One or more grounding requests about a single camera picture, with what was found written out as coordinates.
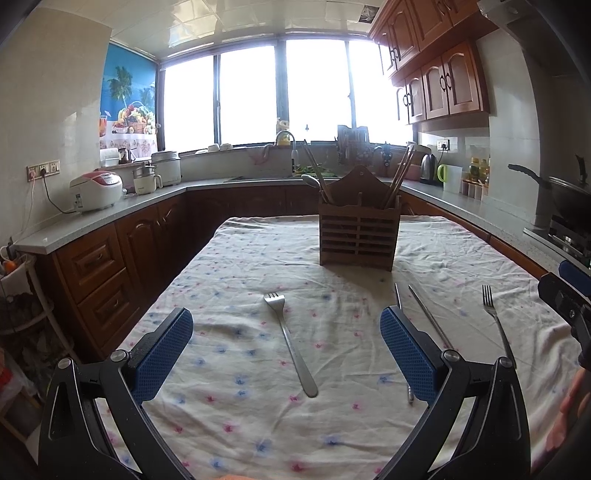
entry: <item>gas stove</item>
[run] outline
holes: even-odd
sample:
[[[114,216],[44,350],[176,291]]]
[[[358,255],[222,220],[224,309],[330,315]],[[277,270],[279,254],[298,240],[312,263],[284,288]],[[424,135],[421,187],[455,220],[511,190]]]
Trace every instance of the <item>gas stove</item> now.
[[[526,228],[524,233],[591,275],[591,229],[572,225],[554,215],[549,228]]]

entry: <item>rice cooker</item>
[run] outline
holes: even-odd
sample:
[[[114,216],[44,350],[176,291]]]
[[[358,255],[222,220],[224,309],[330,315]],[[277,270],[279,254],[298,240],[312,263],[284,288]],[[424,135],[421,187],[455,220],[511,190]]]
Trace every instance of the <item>rice cooker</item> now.
[[[162,178],[162,185],[181,183],[181,160],[178,152],[166,150],[152,153],[152,165],[156,167],[156,175]]]
[[[88,212],[113,205],[123,195],[121,177],[113,172],[96,170],[70,182],[74,210]]]

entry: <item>electrical socket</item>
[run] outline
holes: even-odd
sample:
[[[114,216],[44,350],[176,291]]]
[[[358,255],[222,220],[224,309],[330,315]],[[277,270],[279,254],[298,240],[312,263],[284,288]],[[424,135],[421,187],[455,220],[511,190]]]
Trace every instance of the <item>electrical socket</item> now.
[[[27,181],[33,181],[41,178],[41,170],[45,169],[45,176],[57,175],[60,172],[60,161],[52,161],[49,163],[40,163],[37,165],[30,165],[27,167]]]
[[[437,151],[449,151],[449,139],[437,140]]]

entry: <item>frying pan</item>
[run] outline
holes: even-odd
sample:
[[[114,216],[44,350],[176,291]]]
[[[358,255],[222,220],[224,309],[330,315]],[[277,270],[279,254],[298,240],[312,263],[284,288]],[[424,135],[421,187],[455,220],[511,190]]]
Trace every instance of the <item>frying pan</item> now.
[[[556,210],[562,218],[577,226],[589,227],[591,220],[591,190],[586,183],[587,173],[584,160],[577,156],[581,171],[579,185],[574,185],[556,177],[543,179],[529,168],[521,165],[508,165],[510,170],[520,171],[533,178],[540,187],[551,191]]]

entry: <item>kitchen counter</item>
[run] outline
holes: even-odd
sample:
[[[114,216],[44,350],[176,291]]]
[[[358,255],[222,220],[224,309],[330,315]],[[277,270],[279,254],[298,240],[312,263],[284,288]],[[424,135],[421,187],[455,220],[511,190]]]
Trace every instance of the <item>kitchen counter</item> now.
[[[381,179],[390,183],[391,179]],[[63,245],[154,203],[188,190],[227,189],[240,187],[288,186],[301,184],[300,179],[262,179],[228,181],[228,179],[196,180],[180,183],[148,195],[128,195],[114,206],[88,213],[63,215],[58,222],[15,243],[21,252],[47,255]],[[513,248],[531,258],[546,270],[556,271],[559,261],[548,256],[527,240],[523,230],[529,223],[510,213],[466,196],[444,192],[443,189],[405,180],[402,191],[432,203],[474,225],[490,232]]]

